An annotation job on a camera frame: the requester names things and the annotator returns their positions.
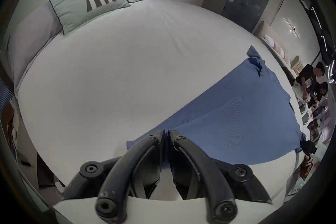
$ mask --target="blue cloth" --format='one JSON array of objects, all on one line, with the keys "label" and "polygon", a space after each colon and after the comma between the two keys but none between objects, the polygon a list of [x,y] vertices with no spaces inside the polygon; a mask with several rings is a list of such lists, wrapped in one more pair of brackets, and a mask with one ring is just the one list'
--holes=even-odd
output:
[{"label": "blue cloth", "polygon": [[247,58],[219,82],[157,129],[174,129],[196,143],[211,158],[252,165],[301,150],[300,131],[289,94],[281,87],[254,47]]}]

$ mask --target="dark hair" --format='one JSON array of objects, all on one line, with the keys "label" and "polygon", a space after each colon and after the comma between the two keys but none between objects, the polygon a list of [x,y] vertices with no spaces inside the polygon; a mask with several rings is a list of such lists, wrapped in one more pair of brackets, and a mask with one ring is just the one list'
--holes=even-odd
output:
[{"label": "dark hair", "polygon": [[321,69],[322,75],[324,75],[324,65],[321,62],[318,62],[316,68]]},{"label": "dark hair", "polygon": [[325,90],[325,94],[324,95],[326,95],[327,92],[328,92],[328,88],[329,88],[328,83],[327,82],[323,82],[323,83],[320,84],[319,92],[320,92],[320,89],[324,89]]}]

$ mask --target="man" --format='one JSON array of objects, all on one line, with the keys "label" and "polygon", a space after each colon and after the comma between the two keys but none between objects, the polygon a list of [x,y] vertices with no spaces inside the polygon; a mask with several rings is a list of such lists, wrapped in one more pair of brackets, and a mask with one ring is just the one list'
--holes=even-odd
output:
[{"label": "man", "polygon": [[313,95],[313,90],[316,85],[316,77],[320,78],[323,75],[324,66],[321,62],[318,62],[316,67],[307,64],[304,69],[302,69],[292,87],[300,106],[303,103],[308,103],[310,101],[310,95],[312,95],[314,99],[316,98]]}]

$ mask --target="black device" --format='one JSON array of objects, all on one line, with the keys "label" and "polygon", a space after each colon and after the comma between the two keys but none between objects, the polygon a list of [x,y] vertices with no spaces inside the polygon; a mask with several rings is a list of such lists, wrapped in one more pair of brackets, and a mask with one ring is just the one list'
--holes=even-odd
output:
[{"label": "black device", "polygon": [[97,197],[97,215],[107,223],[123,223],[127,196],[150,198],[160,179],[165,155],[181,197],[206,198],[209,223],[229,223],[234,219],[235,199],[271,204],[267,191],[247,165],[211,159],[178,132],[169,130],[167,134],[157,130],[122,157],[84,163],[65,189],[63,199]]}]

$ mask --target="white bed sheet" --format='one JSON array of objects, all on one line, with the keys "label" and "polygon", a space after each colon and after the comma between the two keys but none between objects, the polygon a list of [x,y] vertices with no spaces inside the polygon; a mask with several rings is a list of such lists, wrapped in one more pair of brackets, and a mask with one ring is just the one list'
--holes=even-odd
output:
[{"label": "white bed sheet", "polygon": [[[258,38],[211,11],[171,0],[132,3],[56,36],[19,89],[25,126],[44,162],[68,184],[82,163],[124,154],[127,140],[218,82],[251,45],[290,94],[302,128],[292,88]],[[251,166],[271,198],[286,185],[295,159],[292,151]]]}]

